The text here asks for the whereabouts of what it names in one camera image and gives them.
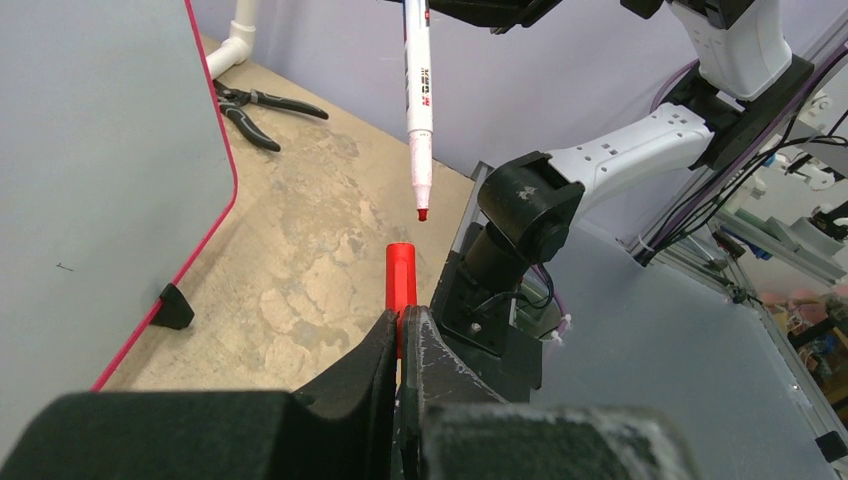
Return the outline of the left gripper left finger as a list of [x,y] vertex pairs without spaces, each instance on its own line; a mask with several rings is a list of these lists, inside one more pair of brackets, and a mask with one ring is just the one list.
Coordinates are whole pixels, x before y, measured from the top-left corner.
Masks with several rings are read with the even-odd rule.
[[384,312],[300,389],[68,394],[25,429],[5,479],[386,479],[396,320]]

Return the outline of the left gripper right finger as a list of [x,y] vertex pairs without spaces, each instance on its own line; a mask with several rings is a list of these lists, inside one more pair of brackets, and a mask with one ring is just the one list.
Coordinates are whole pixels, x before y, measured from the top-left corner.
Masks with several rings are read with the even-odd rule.
[[402,315],[403,479],[696,479],[660,412],[510,403],[444,342],[431,311]]

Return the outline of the red marker cap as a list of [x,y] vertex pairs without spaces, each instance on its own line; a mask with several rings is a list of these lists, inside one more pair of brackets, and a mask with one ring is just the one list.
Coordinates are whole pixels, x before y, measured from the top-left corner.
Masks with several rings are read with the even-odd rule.
[[403,315],[418,304],[416,250],[411,243],[390,243],[386,247],[385,308],[397,315],[396,358],[402,358]]

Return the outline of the pink framed whiteboard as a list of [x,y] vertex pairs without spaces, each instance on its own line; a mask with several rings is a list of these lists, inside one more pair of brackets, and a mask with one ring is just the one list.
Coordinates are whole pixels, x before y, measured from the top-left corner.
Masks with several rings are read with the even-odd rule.
[[231,209],[187,1],[1,5],[1,451],[96,389]]

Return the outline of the white red marker pen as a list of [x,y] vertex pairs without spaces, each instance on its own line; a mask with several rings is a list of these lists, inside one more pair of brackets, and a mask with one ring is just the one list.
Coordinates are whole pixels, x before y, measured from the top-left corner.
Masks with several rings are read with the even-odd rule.
[[405,93],[411,182],[418,220],[428,219],[433,185],[433,100],[427,1],[402,1]]

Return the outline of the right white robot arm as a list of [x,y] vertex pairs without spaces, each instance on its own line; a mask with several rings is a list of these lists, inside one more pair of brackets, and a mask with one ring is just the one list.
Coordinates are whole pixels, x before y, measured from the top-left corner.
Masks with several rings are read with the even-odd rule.
[[776,1],[672,1],[697,62],[646,117],[593,141],[496,168],[477,205],[486,224],[453,257],[432,302],[450,336],[505,353],[525,273],[564,246],[573,221],[661,174],[721,170],[745,155],[801,91],[813,65],[794,54]]

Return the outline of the black handled pliers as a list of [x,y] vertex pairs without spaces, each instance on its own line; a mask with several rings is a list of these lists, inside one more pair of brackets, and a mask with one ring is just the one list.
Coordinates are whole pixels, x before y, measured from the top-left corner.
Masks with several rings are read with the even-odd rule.
[[267,116],[274,114],[326,121],[330,115],[324,109],[296,99],[269,94],[256,89],[243,90],[226,86],[219,80],[212,85],[218,101],[220,115],[229,120],[237,131],[253,146],[278,153],[281,146],[251,117],[252,113]]

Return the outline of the white pvc pipe frame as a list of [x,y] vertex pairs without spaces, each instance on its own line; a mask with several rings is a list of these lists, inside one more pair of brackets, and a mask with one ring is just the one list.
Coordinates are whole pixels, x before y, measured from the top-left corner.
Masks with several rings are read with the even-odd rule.
[[260,0],[237,0],[229,36],[206,55],[209,76],[215,80],[230,68],[245,62],[255,46]]

